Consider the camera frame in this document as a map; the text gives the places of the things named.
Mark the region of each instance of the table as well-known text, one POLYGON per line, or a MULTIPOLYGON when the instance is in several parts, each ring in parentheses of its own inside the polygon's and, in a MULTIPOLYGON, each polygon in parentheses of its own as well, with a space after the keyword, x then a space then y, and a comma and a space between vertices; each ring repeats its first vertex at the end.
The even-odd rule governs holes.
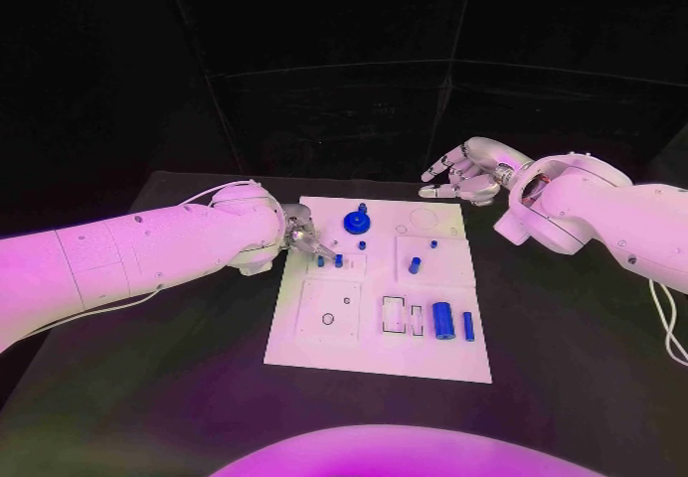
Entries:
MULTIPOLYGON (((156 172, 132 211, 241 179, 156 172)), ((283 203, 419 200, 417 184, 257 180, 283 203)), ((225 268, 52 332, 0 414, 0 475, 202 476, 287 437, 365 423, 478 433, 610 475, 688 475, 688 370, 664 351, 647 280, 597 242, 574 256, 509 244, 492 230, 505 200, 463 208, 495 383, 264 365, 282 254, 267 273, 225 268)))

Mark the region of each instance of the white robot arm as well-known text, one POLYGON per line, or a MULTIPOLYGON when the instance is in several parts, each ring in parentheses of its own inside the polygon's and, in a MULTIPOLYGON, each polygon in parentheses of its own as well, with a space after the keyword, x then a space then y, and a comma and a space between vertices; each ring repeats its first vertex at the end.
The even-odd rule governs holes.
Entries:
POLYGON ((251 275, 283 248, 335 259, 310 210, 280 206, 254 181, 189 204, 0 240, 0 352, 57 320, 155 293, 224 266, 251 275))
POLYGON ((495 230, 514 244, 533 237, 550 250, 574 254, 597 239, 623 268, 688 293, 688 190, 634 186, 589 154, 534 161, 482 137, 443 156, 423 181, 447 168, 450 184, 423 187, 422 197, 488 205, 504 186, 509 210, 495 230))

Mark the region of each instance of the cable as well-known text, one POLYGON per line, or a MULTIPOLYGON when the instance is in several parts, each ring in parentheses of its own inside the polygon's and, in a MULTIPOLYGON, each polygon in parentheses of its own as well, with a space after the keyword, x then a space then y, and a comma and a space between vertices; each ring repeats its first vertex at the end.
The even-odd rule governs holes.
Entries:
POLYGON ((254 181, 235 181, 235 182, 228 182, 227 184, 222 184, 221 186, 217 186, 207 191, 201 192, 197 194, 191 199, 186 199, 179 205, 184 206, 188 204, 191 201, 195 201, 199 197, 204 197, 207 194, 211 192, 220 191, 220 189, 228 187, 228 186, 248 186, 250 184, 256 184, 254 181))
POLYGON ((664 329, 667 330, 667 338, 664 340, 664 346, 667 348, 667 353, 670 354, 671 359, 677 363, 681 363, 681 365, 688 366, 688 353, 685 352, 685 349, 681 346, 681 343, 678 342, 677 337, 674 336, 674 327, 677 326, 677 304, 674 302, 674 297, 671 296, 667 286, 662 285, 661 283, 659 283, 659 286, 662 287, 664 293, 667 294, 667 298, 670 299, 670 305, 671 305, 670 323, 667 323, 667 316, 664 315, 662 305, 659 304, 659 299, 657 298, 655 282, 649 280, 649 293, 652 294, 652 300, 655 301, 657 312, 659 313, 659 319, 662 320, 664 329), (672 343, 678 351, 681 352, 681 355, 684 355, 683 359, 677 357, 677 355, 674 354, 674 350, 671 349, 672 343))
POLYGON ((65 323, 70 323, 71 321, 77 320, 78 318, 84 318, 85 316, 96 315, 98 313, 106 313, 107 311, 122 310, 123 308, 127 308, 129 306, 139 305, 140 303, 147 301, 159 293, 159 291, 160 290, 155 290, 142 300, 134 301, 132 303, 127 303, 126 305, 114 306, 113 308, 104 308, 101 310, 88 311, 87 313, 81 313, 80 315, 71 316, 70 318, 64 318, 62 320, 54 321, 54 323, 44 326, 44 328, 39 328, 36 331, 32 331, 32 333, 29 333, 25 337, 22 337, 22 340, 25 338, 29 338, 34 335, 38 335, 39 333, 44 333, 51 328, 55 328, 57 326, 64 325, 65 323))

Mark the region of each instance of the white board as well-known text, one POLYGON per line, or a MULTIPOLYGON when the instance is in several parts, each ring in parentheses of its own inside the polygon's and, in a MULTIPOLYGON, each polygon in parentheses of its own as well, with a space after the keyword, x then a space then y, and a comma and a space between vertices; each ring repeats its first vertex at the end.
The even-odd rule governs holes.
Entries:
POLYGON ((344 267, 318 267, 313 256, 290 250, 266 364, 492 383, 460 205, 323 197, 303 197, 302 204, 344 267), (355 236, 344 220, 361 203, 371 227, 355 236), (453 340, 434 335, 437 302, 452 307, 453 340))

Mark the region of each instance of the small blue piece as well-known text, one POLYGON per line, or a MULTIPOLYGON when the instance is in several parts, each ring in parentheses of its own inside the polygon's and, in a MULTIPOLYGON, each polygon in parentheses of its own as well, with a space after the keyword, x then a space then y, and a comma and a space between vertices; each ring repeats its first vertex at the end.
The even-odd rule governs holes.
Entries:
POLYGON ((354 234, 365 234, 370 229, 370 216, 365 204, 358 206, 358 210, 347 214, 344 218, 344 229, 354 234))
POLYGON ((452 308, 445 301, 433 305, 433 320, 436 338, 439 340, 453 340, 456 338, 455 320, 452 318, 452 308))
POLYGON ((476 335, 473 334, 473 315, 471 311, 463 312, 463 327, 466 329, 466 341, 476 341, 476 335))
POLYGON ((416 274, 420 269, 420 258, 416 256, 411 260, 411 266, 409 266, 409 271, 416 274))

